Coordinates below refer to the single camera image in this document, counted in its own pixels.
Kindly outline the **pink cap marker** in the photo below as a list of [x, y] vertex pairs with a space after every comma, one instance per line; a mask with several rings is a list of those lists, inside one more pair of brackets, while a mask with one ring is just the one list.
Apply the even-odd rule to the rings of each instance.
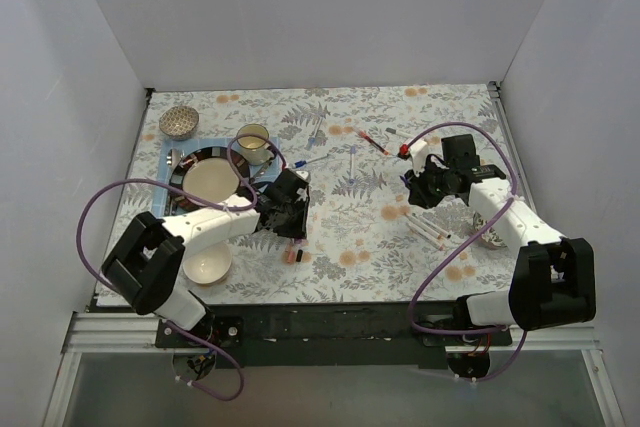
[[426, 234], [422, 229], [416, 227], [411, 221], [407, 220], [407, 227], [414, 232], [416, 235], [420, 236], [424, 239], [429, 245], [433, 246], [436, 250], [443, 250], [444, 246], [440, 240], [436, 240], [435, 238]]

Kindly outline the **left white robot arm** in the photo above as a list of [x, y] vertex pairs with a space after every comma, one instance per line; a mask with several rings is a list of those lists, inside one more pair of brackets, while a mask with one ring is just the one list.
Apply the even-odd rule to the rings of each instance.
[[178, 284], [191, 261], [214, 257], [213, 249], [229, 239], [263, 230], [301, 240], [307, 236], [310, 174], [282, 170], [262, 192], [243, 191], [220, 204], [157, 218], [136, 215], [100, 268], [111, 288], [139, 315], [155, 314], [178, 326], [193, 347], [213, 333], [204, 301]]

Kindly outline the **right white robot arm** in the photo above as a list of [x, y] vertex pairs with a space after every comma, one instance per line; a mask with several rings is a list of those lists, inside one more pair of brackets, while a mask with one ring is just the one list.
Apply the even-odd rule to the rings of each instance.
[[462, 296], [452, 313], [454, 336], [475, 344], [495, 327], [525, 331], [588, 322], [596, 315], [594, 251], [583, 238], [550, 227], [517, 196], [506, 174], [481, 163], [471, 135], [446, 137], [442, 154], [423, 142], [404, 144], [412, 167], [403, 181], [413, 206], [429, 209], [456, 197], [479, 215], [516, 257], [510, 286]]

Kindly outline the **black cap marker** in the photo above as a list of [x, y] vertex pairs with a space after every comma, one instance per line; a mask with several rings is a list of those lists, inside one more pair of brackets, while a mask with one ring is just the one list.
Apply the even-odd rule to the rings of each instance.
[[436, 224], [434, 224], [434, 223], [432, 223], [430, 221], [427, 221], [427, 220], [424, 220], [423, 223], [427, 227], [429, 227], [432, 230], [436, 231], [439, 235], [443, 236], [444, 238], [450, 238], [451, 237], [451, 234], [447, 230], [445, 230], [444, 228], [442, 228], [442, 227], [440, 227], [440, 226], [438, 226], [438, 225], [436, 225]]

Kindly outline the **orange cap marker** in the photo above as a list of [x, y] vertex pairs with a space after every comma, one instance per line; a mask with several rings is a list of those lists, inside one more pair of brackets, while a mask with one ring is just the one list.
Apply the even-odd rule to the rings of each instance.
[[426, 224], [422, 223], [421, 221], [415, 220], [413, 218], [409, 218], [409, 221], [411, 221], [416, 227], [419, 227], [426, 234], [428, 234], [429, 236], [435, 238], [436, 240], [442, 240], [443, 239], [441, 234], [439, 234], [436, 230], [432, 229], [431, 227], [427, 226]]

